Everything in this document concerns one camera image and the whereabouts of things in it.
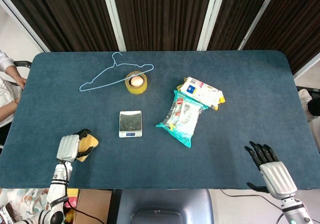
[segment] person's arm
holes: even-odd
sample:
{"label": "person's arm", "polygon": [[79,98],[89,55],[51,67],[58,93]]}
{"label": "person's arm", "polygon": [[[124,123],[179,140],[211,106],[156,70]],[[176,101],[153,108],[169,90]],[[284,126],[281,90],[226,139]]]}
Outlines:
{"label": "person's arm", "polygon": [[0,71],[5,72],[10,77],[12,77],[22,89],[25,87],[27,80],[20,76],[14,64],[14,60],[9,58],[4,52],[1,52],[1,50],[0,50]]}
{"label": "person's arm", "polygon": [[5,69],[5,73],[7,73],[10,77],[12,77],[22,89],[25,88],[25,84],[27,80],[20,76],[15,65],[8,66]]}
{"label": "person's arm", "polygon": [[0,107],[0,122],[4,121],[11,114],[15,113],[20,97],[6,105]]}

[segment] cable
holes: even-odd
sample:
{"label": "cable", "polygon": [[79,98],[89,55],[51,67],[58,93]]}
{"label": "cable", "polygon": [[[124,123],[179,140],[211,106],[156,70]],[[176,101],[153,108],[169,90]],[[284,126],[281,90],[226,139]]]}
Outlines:
{"label": "cable", "polygon": [[[65,195],[67,196],[67,189],[68,189],[68,169],[67,169],[67,166],[66,166],[66,163],[63,161],[62,164],[64,165],[64,169],[65,169],[65,175],[66,175],[66,182],[65,182]],[[90,218],[93,218],[93,219],[96,219],[97,221],[99,221],[100,223],[102,224],[105,224],[102,220],[100,220],[99,218],[95,217],[95,216],[92,216],[92,215],[89,215],[81,210],[78,210],[78,209],[75,209],[71,203],[69,202],[69,199],[66,201],[69,206],[71,207],[71,209],[75,210],[76,212],[78,213],[81,213],[83,215],[86,215],[87,217],[90,217]]]}
{"label": "cable", "polygon": [[[261,198],[265,199],[268,203],[270,203],[272,206],[274,206],[274,207],[276,207],[276,208],[278,208],[279,210],[282,211],[282,209],[281,209],[280,207],[278,207],[277,205],[273,204],[271,201],[269,201],[268,199],[266,199],[266,198],[265,198],[264,196],[262,196],[262,195],[255,195],[255,194],[251,194],[251,195],[229,195],[229,194],[225,193],[222,189],[220,189],[220,191],[221,191],[223,194],[225,194],[226,196],[231,197],[231,198],[239,198],[239,197],[261,197]],[[284,216],[284,214],[282,213],[282,214],[279,216],[278,220],[276,220],[276,224],[279,223],[280,219],[281,219],[283,216]],[[317,221],[317,220],[314,220],[314,219],[311,219],[311,220],[314,221],[314,222],[316,222],[316,223],[319,223],[319,224],[320,224],[320,221]]]}
{"label": "cable", "polygon": [[284,216],[283,213],[281,213],[281,215],[278,217],[278,220],[276,220],[276,223],[275,224],[278,224],[280,222],[280,219]]}
{"label": "cable", "polygon": [[270,203],[272,206],[274,206],[275,208],[278,208],[279,210],[281,210],[280,207],[278,207],[277,205],[273,204],[271,201],[269,201],[267,198],[265,198],[265,197],[262,196],[262,195],[255,195],[255,194],[252,194],[252,195],[229,195],[229,194],[225,193],[222,189],[220,189],[220,191],[222,191],[223,194],[225,194],[226,196],[231,197],[231,198],[239,198],[239,197],[261,197],[261,198],[265,199],[268,203]]}

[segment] blue wire hanger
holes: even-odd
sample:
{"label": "blue wire hanger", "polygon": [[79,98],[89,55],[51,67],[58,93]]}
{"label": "blue wire hanger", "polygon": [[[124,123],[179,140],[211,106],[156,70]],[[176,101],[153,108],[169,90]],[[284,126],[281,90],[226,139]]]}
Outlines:
{"label": "blue wire hanger", "polygon": [[[114,52],[114,53],[112,54],[113,66],[110,66],[110,67],[104,69],[104,70],[103,70],[102,72],[100,72],[95,78],[93,78],[92,81],[86,82],[86,83],[82,84],[82,85],[79,87],[79,91],[80,91],[80,92],[85,92],[85,91],[90,91],[90,90],[94,90],[94,89],[99,89],[99,88],[104,88],[104,87],[107,87],[107,86],[111,86],[111,85],[113,85],[113,84],[122,82],[122,81],[124,81],[124,80],[131,79],[131,78],[133,78],[133,77],[135,77],[135,76],[139,76],[139,75],[141,75],[141,74],[143,74],[143,73],[150,72],[150,71],[152,71],[152,70],[154,69],[154,65],[152,65],[152,64],[144,64],[144,65],[137,65],[137,64],[130,64],[130,63],[117,64],[117,62],[116,62],[116,60],[115,60],[115,58],[114,58],[114,55],[115,55],[115,54],[120,54],[121,56],[123,56],[123,55],[122,55],[120,52],[118,52],[118,51],[117,51],[117,52]],[[97,87],[93,87],[93,88],[89,88],[89,89],[82,89],[82,87],[84,87],[85,85],[87,85],[87,84],[92,84],[92,83],[95,81],[95,79],[97,79],[97,78],[98,78],[102,73],[104,73],[105,71],[107,71],[107,70],[109,70],[109,69],[111,69],[111,68],[114,68],[114,67],[119,67],[119,66],[121,66],[121,65],[135,66],[135,67],[139,67],[139,68],[143,68],[144,66],[151,66],[151,68],[150,68],[149,70],[146,70],[146,71],[142,72],[142,73],[135,74],[135,75],[132,75],[132,76],[130,76],[130,77],[127,77],[127,78],[124,78],[124,79],[121,79],[121,80],[117,80],[117,81],[115,81],[115,82],[112,82],[112,83],[109,83],[109,84],[106,84],[106,85],[101,85],[101,86],[97,86]]]}

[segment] blue tablecloth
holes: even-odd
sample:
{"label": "blue tablecloth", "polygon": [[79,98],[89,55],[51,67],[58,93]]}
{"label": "blue tablecloth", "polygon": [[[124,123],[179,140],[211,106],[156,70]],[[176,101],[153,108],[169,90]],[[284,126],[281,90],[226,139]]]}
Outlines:
{"label": "blue tablecloth", "polygon": [[[80,92],[112,52],[52,52],[35,57],[0,156],[0,187],[48,187],[62,136],[90,129],[99,146],[73,162],[70,187],[231,188],[263,185],[244,146],[269,144],[299,189],[320,187],[320,157],[286,57],[278,51],[123,52],[117,63],[153,64],[148,88],[130,94],[124,82]],[[92,85],[122,79],[119,66]],[[187,148],[162,128],[174,89],[191,76],[223,91],[226,103],[205,110]],[[143,137],[119,138],[119,112],[141,110]]]}

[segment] black chair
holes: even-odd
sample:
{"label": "black chair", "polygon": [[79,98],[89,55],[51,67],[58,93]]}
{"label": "black chair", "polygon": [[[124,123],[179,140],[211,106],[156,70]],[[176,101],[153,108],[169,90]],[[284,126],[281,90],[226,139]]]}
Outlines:
{"label": "black chair", "polygon": [[312,99],[314,98],[320,98],[320,89],[318,88],[310,88],[310,87],[304,87],[304,86],[296,86],[296,89],[300,91],[301,89],[306,89]]}
{"label": "black chair", "polygon": [[111,195],[108,224],[214,224],[208,189],[123,189]]}
{"label": "black chair", "polygon": [[[17,61],[14,61],[13,63],[17,68],[18,67],[25,67],[25,68],[29,68],[29,69],[30,69],[31,64],[32,64],[30,61],[27,61],[27,60],[17,60]],[[12,82],[12,81],[9,81],[9,82],[12,85],[18,86],[18,84],[15,83],[15,82]],[[5,141],[7,139],[10,126],[11,126],[11,123],[0,127],[0,153],[1,153],[2,149],[4,148],[3,144],[5,143]]]}

